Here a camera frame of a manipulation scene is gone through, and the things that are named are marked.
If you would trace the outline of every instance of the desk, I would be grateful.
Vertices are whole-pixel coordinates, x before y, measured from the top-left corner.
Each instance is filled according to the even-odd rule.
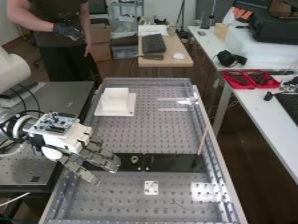
[[[189,56],[189,53],[183,47],[183,44],[177,36],[163,36],[166,52],[165,59],[158,60],[146,60],[142,57],[138,57],[138,66],[139,67],[193,67],[193,59]],[[185,55],[183,60],[173,58],[174,53],[182,53]],[[138,37],[138,55],[142,54],[142,38]]]
[[[287,81],[292,76],[274,76],[274,78],[278,81]],[[217,134],[233,92],[259,132],[262,133],[263,138],[276,154],[276,157],[298,184],[298,126],[291,120],[275,97],[272,97],[268,102],[263,100],[267,91],[272,93],[279,92],[278,89],[235,90],[230,88],[229,84],[225,82],[213,129]]]
[[[129,87],[137,93],[134,117],[94,117],[106,87]],[[138,156],[139,169],[130,165],[115,174],[94,171],[101,177],[100,186],[65,170],[40,224],[247,224],[211,129],[198,157],[205,161],[199,162],[201,171],[167,169],[189,155],[191,159],[178,167],[193,167],[199,139],[205,127],[210,128],[189,79],[105,79],[85,124],[93,127],[94,138],[104,139],[105,149],[129,155],[129,159]],[[158,181],[157,195],[145,195],[146,180]]]
[[[190,38],[191,36],[194,37],[198,45],[201,46],[205,55],[207,56],[214,68],[215,68],[215,75],[214,75],[214,82],[215,80],[221,77],[219,72],[223,70],[247,70],[247,69],[261,69],[264,71],[279,71],[279,70],[288,70],[290,65],[280,65],[278,63],[275,64],[266,64],[266,63],[257,63],[257,62],[250,62],[247,60],[247,63],[245,66],[241,64],[237,64],[233,68],[226,68],[225,66],[221,65],[217,57],[214,56],[223,50],[230,51],[229,47],[226,46],[225,42],[215,36],[214,34],[214,27],[211,27],[209,30],[202,30],[206,33],[206,36],[199,36],[197,34],[198,28],[194,26],[189,26],[189,46],[190,46]],[[207,114],[210,115],[211,113],[211,108],[214,106],[214,101],[215,101],[215,96],[217,96],[217,87],[214,88],[214,91],[210,96],[210,101],[209,101],[209,111]]]
[[[49,82],[34,93],[41,111],[50,110],[72,113],[84,119],[88,109],[88,97],[93,96],[93,82]],[[26,108],[36,109],[36,102],[29,96]],[[18,104],[14,111],[22,110]],[[12,157],[0,159],[0,192],[46,192],[54,186],[58,166],[42,156],[33,154],[30,147]]]

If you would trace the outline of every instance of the perforated metal surface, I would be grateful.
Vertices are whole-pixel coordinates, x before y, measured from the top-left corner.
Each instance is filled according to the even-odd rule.
[[[94,135],[114,153],[195,154],[198,136],[186,87],[130,87],[134,117],[100,117]]]
[[[137,104],[141,105],[131,120],[127,118],[112,120],[109,117],[93,116],[100,94],[106,87],[129,87],[131,92],[138,93]],[[189,79],[105,79],[93,99],[85,124],[96,128],[93,137],[104,138],[105,148],[114,152],[125,148],[121,152],[194,153],[206,125],[195,101],[195,94],[198,93],[193,91]],[[171,108],[171,110],[161,112],[158,111],[159,107]],[[187,110],[174,112],[177,108],[186,108]],[[154,128],[153,118],[155,118],[157,123]],[[186,123],[183,127],[178,126],[181,122]],[[135,129],[133,131],[135,137],[134,134],[127,136],[131,129]],[[181,137],[175,133],[178,130],[182,130]],[[122,145],[125,142],[119,141],[119,137],[123,138],[123,136],[126,140],[134,142],[134,146],[130,145],[133,149]],[[141,141],[143,138],[149,142],[147,144]],[[159,144],[158,148],[154,148],[154,139],[157,140],[155,144]],[[102,179],[98,187],[88,185],[76,176],[72,177],[69,172],[65,172],[41,223],[237,223],[237,212],[233,202],[230,202],[225,177],[209,135],[202,157],[206,173],[98,173]],[[143,181],[146,180],[158,181],[158,196],[143,195]]]
[[[126,221],[219,221],[213,202],[191,200],[191,182],[205,174],[100,172],[101,185],[80,181],[66,219]],[[158,181],[159,194],[143,194],[143,182]]]
[[[14,156],[0,159],[0,189],[6,186],[45,186],[56,163],[33,154],[29,147]]]

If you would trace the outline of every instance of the black object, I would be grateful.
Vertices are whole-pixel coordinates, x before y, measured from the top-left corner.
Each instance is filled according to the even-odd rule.
[[[185,0],[182,0],[182,5],[181,5],[178,19],[177,19],[177,24],[178,24],[179,18],[182,16],[181,28],[179,30],[177,30],[177,34],[181,39],[187,39],[187,32],[183,30],[183,18],[185,18],[183,13],[185,13]]]
[[[108,14],[108,6],[105,0],[89,0],[89,14]]]
[[[253,74],[249,74],[249,77],[254,80],[254,82],[258,85],[266,85],[267,81],[272,80],[272,78],[268,76],[268,78],[266,78],[263,76],[263,72],[255,72]]]
[[[96,81],[101,77],[90,54],[84,57],[86,45],[74,47],[40,47],[40,54],[50,82]]]
[[[166,51],[165,41],[161,34],[142,37],[142,53],[163,53]]]
[[[147,55],[143,55],[142,58],[146,60],[162,61],[165,59],[165,56],[162,54],[147,54]]]
[[[245,65],[247,62],[247,58],[239,55],[234,55],[226,50],[218,53],[217,58],[225,67],[233,66],[235,62],[238,62],[241,65]]]
[[[155,25],[167,25],[169,23],[167,23],[167,20],[166,19],[163,19],[163,20],[154,19],[154,24]]]
[[[53,33],[70,38],[73,41],[78,41],[85,38],[80,30],[65,23],[56,23],[53,25]]]
[[[298,85],[298,77],[295,77],[291,81],[284,82],[283,85]]]
[[[275,94],[275,97],[292,121],[298,125],[298,94],[278,93]]]
[[[282,20],[267,12],[255,12],[250,19],[250,30],[257,41],[298,44],[298,20]]]
[[[272,99],[272,93],[271,92],[267,92],[266,96],[263,97],[263,100],[264,101],[270,101]]]
[[[229,77],[233,79],[233,81],[235,81],[238,84],[246,86],[249,85],[247,80],[243,78],[242,75],[231,75],[229,74]]]
[[[37,82],[28,79],[22,81],[20,85],[13,86],[12,88],[18,94],[22,94],[24,92],[26,92],[26,90],[21,86],[24,86],[26,89],[30,89],[37,86],[37,84]],[[17,97],[17,95],[12,90],[6,90],[4,93],[0,94],[0,98],[2,99],[12,99],[14,97]]]

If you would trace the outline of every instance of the white block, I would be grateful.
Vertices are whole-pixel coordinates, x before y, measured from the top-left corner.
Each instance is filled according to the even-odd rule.
[[[102,111],[127,111],[127,88],[106,88],[101,96]]]
[[[143,194],[158,195],[158,181],[145,181],[143,183]]]

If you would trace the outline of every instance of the person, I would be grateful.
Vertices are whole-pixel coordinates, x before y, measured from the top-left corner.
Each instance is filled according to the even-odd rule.
[[[94,80],[98,86],[88,0],[8,0],[6,15],[34,33],[49,80]]]

